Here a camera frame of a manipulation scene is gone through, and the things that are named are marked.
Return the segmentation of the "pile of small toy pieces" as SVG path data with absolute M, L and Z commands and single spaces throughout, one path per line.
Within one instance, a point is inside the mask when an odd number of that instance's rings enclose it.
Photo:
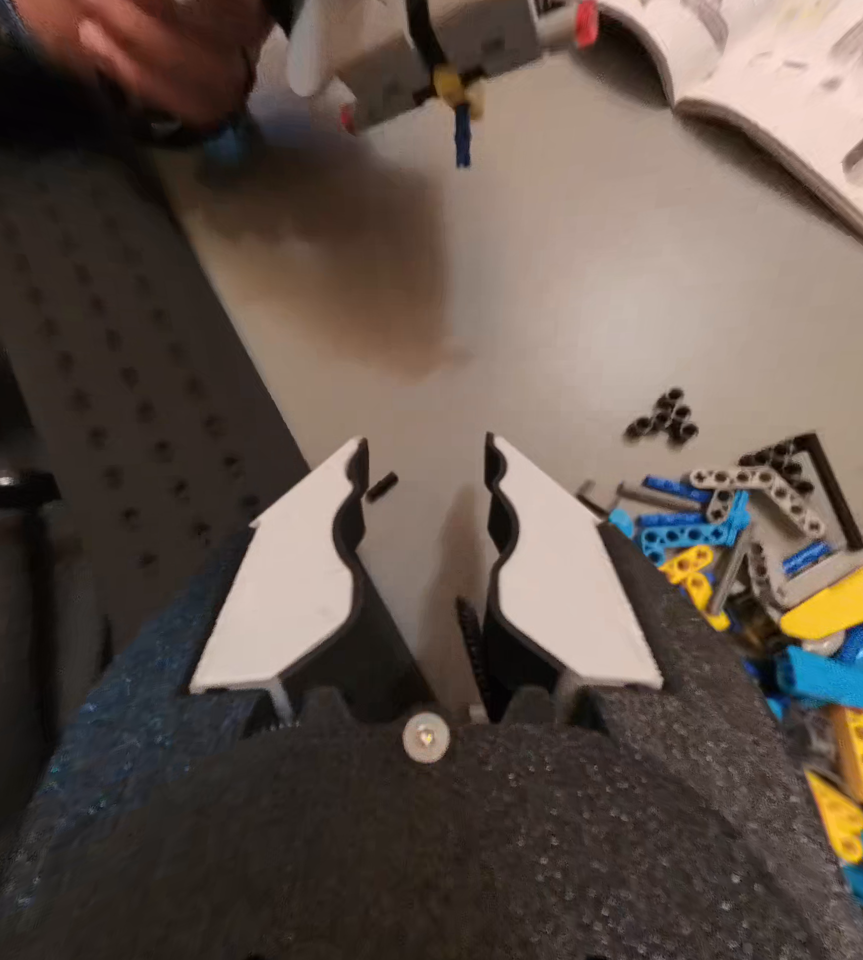
M 656 957 L 863 958 L 863 660 L 787 634 L 747 663 L 642 548 L 594 524 L 665 685 L 603 688 L 593 706 L 684 809 L 627 869 L 630 906 L 674 934 Z

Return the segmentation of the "black toy connector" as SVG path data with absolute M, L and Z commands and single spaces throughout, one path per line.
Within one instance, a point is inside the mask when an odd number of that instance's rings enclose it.
M 686 391 L 672 386 L 659 394 L 648 413 L 633 418 L 625 426 L 621 438 L 627 443 L 637 443 L 660 437 L 671 449 L 680 450 L 691 444 L 700 433 L 701 426 L 687 402 Z

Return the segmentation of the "grey angled toy beam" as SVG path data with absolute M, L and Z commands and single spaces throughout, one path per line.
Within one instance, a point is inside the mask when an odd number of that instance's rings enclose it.
M 761 494 L 803 537 L 815 541 L 826 534 L 826 523 L 819 514 L 770 467 L 700 467 L 688 474 L 688 482 L 702 491 Z

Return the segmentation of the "person's left hand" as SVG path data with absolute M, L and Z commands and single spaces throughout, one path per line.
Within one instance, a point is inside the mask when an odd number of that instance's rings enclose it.
M 19 1 L 36 54 L 193 129 L 239 114 L 275 25 L 260 1 Z

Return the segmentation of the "instruction booklet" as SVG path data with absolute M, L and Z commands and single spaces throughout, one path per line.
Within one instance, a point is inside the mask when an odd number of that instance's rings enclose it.
M 863 238 L 863 1 L 599 2 L 679 114 L 734 126 Z

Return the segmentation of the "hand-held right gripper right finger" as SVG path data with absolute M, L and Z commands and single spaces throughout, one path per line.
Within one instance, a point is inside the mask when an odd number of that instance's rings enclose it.
M 663 690 L 593 511 L 497 433 L 483 461 L 497 551 L 481 626 L 494 713 L 526 687 L 565 714 L 582 690 Z

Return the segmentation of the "black dimpled pad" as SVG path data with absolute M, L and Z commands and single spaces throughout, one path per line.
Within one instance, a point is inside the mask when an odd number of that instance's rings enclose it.
M 124 650 L 309 467 L 169 211 L 0 150 L 0 338 Z

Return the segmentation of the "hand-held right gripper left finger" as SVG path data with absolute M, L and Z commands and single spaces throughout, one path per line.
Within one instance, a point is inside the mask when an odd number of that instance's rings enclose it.
M 368 441 L 353 437 L 251 522 L 189 694 L 263 693 L 284 724 L 318 689 L 369 723 L 431 701 L 358 556 L 369 486 Z

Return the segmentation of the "grey black toy brick assembly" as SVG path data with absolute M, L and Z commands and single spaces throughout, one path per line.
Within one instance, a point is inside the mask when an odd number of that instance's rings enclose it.
M 485 111 L 485 83 L 545 54 L 594 45 L 597 2 L 356 2 L 339 29 L 349 42 L 335 77 L 349 101 L 343 130 L 364 133 L 428 103 L 452 116 L 454 164 L 472 164 L 473 126 Z

